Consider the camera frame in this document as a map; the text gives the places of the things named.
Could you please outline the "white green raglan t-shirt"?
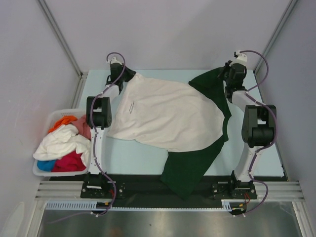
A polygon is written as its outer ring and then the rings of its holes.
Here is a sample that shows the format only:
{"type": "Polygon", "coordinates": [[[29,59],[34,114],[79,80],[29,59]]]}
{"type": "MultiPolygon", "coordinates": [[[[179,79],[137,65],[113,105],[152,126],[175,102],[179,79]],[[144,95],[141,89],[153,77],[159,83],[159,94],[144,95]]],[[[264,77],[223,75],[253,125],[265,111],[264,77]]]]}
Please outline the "white green raglan t-shirt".
{"type": "Polygon", "coordinates": [[[127,84],[108,136],[165,149],[160,180],[187,199],[228,141],[231,112],[221,68],[188,83],[136,73],[127,84]]]}

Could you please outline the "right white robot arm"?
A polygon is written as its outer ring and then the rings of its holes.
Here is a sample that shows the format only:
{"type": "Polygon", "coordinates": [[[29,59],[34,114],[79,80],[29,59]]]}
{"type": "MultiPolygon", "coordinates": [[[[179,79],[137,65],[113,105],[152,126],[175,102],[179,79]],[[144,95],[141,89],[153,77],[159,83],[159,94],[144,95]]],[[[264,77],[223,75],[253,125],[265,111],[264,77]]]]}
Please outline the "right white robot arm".
{"type": "Polygon", "coordinates": [[[249,94],[243,86],[246,71],[245,65],[230,60],[218,76],[226,84],[226,99],[244,113],[241,127],[244,148],[226,189],[228,196],[234,199],[248,198],[249,194],[255,193],[252,171],[256,160],[277,138],[277,108],[259,102],[249,94]]]}

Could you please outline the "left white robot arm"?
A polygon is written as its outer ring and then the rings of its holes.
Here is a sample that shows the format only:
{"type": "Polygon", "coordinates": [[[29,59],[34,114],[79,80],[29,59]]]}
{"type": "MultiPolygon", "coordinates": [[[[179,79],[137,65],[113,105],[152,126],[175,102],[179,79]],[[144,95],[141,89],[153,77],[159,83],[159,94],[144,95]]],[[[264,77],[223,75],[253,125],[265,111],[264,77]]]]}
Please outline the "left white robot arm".
{"type": "Polygon", "coordinates": [[[86,100],[86,123],[91,134],[91,159],[88,173],[84,178],[81,198],[112,198],[113,184],[102,167],[105,154],[107,133],[112,124],[112,102],[123,90],[124,82],[135,76],[136,72],[127,68],[125,63],[110,63],[110,74],[105,88],[96,96],[86,100]]]}

